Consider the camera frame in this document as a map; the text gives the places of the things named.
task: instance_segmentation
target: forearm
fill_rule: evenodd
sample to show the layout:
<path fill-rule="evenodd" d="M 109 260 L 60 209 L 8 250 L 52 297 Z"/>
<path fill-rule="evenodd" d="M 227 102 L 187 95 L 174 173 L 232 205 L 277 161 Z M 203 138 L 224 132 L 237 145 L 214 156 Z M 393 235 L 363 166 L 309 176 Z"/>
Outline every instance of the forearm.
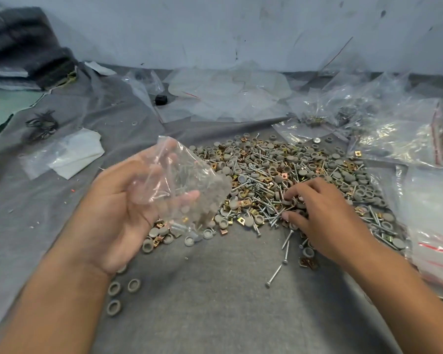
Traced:
<path fill-rule="evenodd" d="M 109 277 L 53 248 L 26 284 L 0 354 L 88 353 Z"/>
<path fill-rule="evenodd" d="M 404 353 L 443 353 L 443 303 L 402 256 L 377 243 L 348 261 Z"/>

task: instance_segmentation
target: plastic bag held in hand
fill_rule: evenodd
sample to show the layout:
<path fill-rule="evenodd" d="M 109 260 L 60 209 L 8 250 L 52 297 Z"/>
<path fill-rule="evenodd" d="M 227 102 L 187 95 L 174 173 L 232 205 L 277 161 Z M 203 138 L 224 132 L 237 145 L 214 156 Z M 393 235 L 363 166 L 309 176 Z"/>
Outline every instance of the plastic bag held in hand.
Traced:
<path fill-rule="evenodd" d="M 130 201 L 153 206 L 162 220 L 182 232 L 205 230 L 231 190 L 227 176 L 216 174 L 170 137 L 160 136 L 155 151 L 142 161 L 148 172 L 130 185 Z"/>

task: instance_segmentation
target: person's right hand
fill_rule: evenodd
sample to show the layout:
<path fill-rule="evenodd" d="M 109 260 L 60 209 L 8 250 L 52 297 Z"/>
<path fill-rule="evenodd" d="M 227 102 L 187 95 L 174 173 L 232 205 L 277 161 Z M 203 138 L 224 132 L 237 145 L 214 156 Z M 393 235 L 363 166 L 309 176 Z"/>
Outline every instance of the person's right hand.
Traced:
<path fill-rule="evenodd" d="M 317 177 L 295 184 L 285 192 L 284 199 L 294 196 L 303 198 L 308 219 L 293 211 L 284 212 L 283 219 L 295 224 L 321 254 L 340 266 L 346 265 L 348 257 L 380 246 L 333 184 Z"/>

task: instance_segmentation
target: pile of screws and caps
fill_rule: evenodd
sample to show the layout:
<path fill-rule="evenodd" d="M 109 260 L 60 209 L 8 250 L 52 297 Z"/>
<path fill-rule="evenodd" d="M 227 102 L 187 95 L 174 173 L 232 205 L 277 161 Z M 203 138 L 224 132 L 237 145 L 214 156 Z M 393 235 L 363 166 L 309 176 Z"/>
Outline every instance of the pile of screws and caps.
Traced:
<path fill-rule="evenodd" d="M 117 277 L 119 275 L 124 274 L 127 271 L 128 265 L 123 266 L 117 271 Z M 136 293 L 141 287 L 141 281 L 138 279 L 132 279 L 128 282 L 126 286 L 126 291 L 129 293 Z M 121 283 L 114 279 L 110 285 L 108 286 L 107 294 L 111 298 L 110 302 L 107 305 L 107 315 L 110 317 L 116 316 L 121 312 L 122 305 L 120 300 L 115 299 L 120 293 L 123 291 L 123 286 Z"/>
<path fill-rule="evenodd" d="M 203 231 L 203 238 L 213 238 L 216 228 L 224 236 L 235 222 L 252 228 L 257 237 L 261 237 L 264 226 L 284 226 L 290 230 L 282 245 L 282 250 L 285 249 L 283 264 L 287 264 L 290 237 L 298 228 L 283 221 L 281 214 L 284 211 L 296 211 L 306 217 L 308 214 L 302 198 L 286 200 L 284 192 L 296 183 L 322 177 L 342 191 L 345 201 L 354 206 L 356 213 L 367 223 L 378 241 L 396 251 L 405 248 L 404 242 L 395 232 L 395 218 L 387 209 L 381 190 L 371 184 L 371 176 L 359 159 L 360 152 L 355 154 L 356 158 L 347 159 L 339 147 L 335 147 L 334 152 L 327 150 L 322 145 L 323 142 L 333 142 L 331 137 L 326 137 L 323 142 L 315 138 L 311 145 L 301 142 L 290 145 L 278 141 L 275 135 L 271 135 L 269 140 L 258 139 L 259 135 L 251 139 L 249 136 L 245 133 L 243 136 L 235 136 L 234 140 L 215 142 L 213 146 L 205 148 L 189 147 L 209 163 L 214 171 L 230 177 L 232 183 L 230 195 Z M 144 241 L 142 251 L 150 253 L 161 242 L 170 244 L 182 233 L 177 224 L 159 220 Z M 317 269 L 316 251 L 305 234 L 301 231 L 299 233 L 299 265 Z M 192 236 L 184 240 L 185 246 L 193 246 L 195 242 L 197 239 Z M 281 268 L 282 264 L 266 283 L 267 287 L 270 287 Z"/>

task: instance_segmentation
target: person's left hand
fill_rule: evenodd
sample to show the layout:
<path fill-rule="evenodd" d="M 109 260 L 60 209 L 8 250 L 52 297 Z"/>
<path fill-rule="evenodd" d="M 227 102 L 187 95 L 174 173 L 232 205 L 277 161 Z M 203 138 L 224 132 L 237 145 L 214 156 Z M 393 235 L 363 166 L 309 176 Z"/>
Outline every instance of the person's left hand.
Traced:
<path fill-rule="evenodd" d="M 177 142 L 170 139 L 166 148 L 175 144 Z M 54 247 L 73 261 L 94 265 L 109 276 L 126 265 L 141 248 L 158 219 L 154 206 L 130 201 L 127 191 L 137 177 L 160 176 L 162 169 L 145 161 L 152 158 L 155 147 L 101 172 L 64 226 Z M 197 193 L 186 194 L 181 202 L 193 201 L 197 196 Z"/>

